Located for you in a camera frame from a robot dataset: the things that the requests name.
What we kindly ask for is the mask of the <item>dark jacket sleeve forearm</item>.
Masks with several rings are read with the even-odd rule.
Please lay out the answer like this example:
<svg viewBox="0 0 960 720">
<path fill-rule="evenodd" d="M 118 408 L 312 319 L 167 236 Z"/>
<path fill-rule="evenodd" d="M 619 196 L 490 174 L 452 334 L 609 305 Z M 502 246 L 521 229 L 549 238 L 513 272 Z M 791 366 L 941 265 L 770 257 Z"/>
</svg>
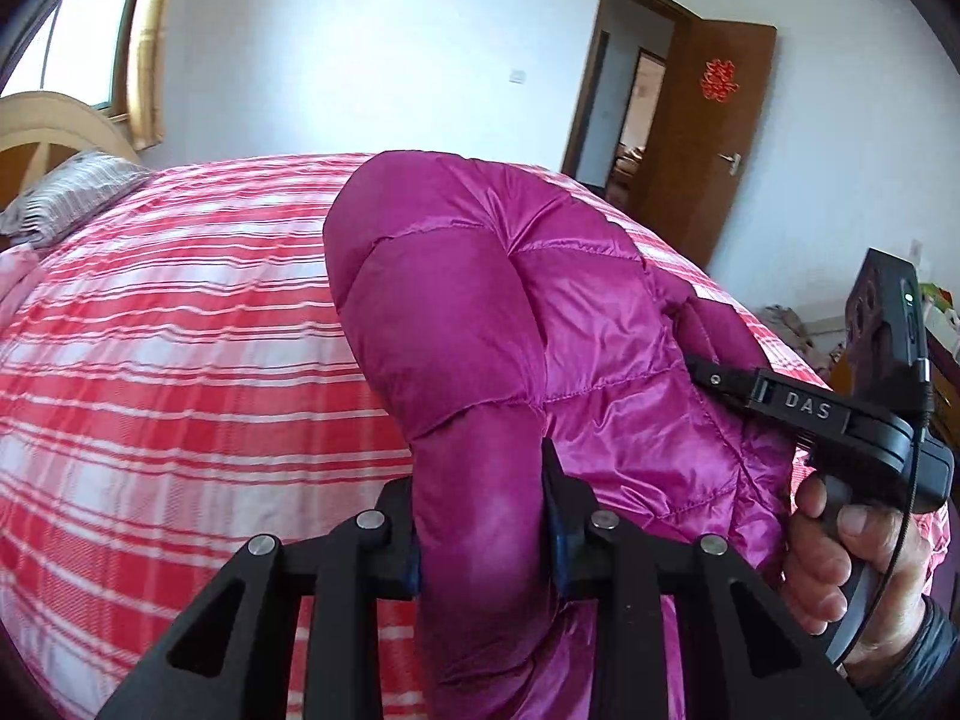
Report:
<svg viewBox="0 0 960 720">
<path fill-rule="evenodd" d="M 854 686 L 872 718 L 958 720 L 958 628 L 935 601 L 924 596 L 918 634 L 880 683 Z"/>
</svg>

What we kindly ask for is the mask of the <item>person's right hand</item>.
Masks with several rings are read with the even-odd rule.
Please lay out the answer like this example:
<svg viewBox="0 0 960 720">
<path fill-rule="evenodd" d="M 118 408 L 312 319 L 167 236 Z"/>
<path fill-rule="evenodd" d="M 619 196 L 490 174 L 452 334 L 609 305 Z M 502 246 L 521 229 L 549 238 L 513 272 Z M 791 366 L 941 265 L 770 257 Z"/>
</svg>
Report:
<svg viewBox="0 0 960 720">
<path fill-rule="evenodd" d="M 870 686 L 889 676 L 918 635 L 926 614 L 923 587 L 931 546 L 914 525 L 901 530 L 898 512 L 870 505 L 843 507 L 836 533 L 828 535 L 820 522 L 825 505 L 825 484 L 807 476 L 797 488 L 789 520 L 781 598 L 805 632 L 820 635 L 848 611 L 843 585 L 856 557 L 889 574 L 882 600 L 844 661 L 854 684 Z"/>
</svg>

